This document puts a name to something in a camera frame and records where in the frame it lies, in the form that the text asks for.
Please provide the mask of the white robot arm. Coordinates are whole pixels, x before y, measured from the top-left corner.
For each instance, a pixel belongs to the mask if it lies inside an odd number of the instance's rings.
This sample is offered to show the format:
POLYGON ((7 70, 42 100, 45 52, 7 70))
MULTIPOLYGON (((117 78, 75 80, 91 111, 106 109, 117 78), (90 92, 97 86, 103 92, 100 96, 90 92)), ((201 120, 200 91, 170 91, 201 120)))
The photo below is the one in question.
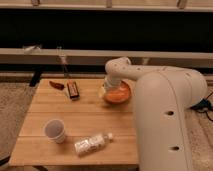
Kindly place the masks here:
POLYGON ((198 71, 171 66, 133 65, 122 57, 105 64, 104 88, 133 80, 133 117, 140 171, 194 171, 185 110, 205 96, 198 71))

